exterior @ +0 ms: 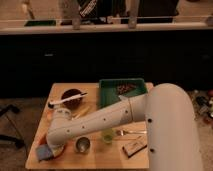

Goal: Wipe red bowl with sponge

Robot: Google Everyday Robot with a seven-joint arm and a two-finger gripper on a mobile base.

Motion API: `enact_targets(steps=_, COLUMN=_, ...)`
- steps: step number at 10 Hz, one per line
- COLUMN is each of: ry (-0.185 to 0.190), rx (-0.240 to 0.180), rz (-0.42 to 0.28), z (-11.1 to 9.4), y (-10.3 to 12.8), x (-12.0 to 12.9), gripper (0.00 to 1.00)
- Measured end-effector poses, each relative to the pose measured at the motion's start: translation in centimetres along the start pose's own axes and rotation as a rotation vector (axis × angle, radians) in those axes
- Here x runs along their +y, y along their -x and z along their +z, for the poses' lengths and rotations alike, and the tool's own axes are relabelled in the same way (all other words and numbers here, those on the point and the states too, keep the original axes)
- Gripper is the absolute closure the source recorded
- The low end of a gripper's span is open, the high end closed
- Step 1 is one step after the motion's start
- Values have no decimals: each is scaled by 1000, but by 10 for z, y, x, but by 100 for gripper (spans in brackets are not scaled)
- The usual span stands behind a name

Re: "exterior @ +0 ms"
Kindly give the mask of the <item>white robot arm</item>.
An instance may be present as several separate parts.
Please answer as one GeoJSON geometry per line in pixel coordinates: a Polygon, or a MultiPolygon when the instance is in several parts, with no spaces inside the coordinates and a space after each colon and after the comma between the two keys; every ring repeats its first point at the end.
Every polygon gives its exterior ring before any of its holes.
{"type": "Polygon", "coordinates": [[[55,112],[46,140],[56,150],[71,138],[140,121],[147,128],[149,171],[203,171],[194,107],[188,94],[170,83],[73,121],[55,112]]]}

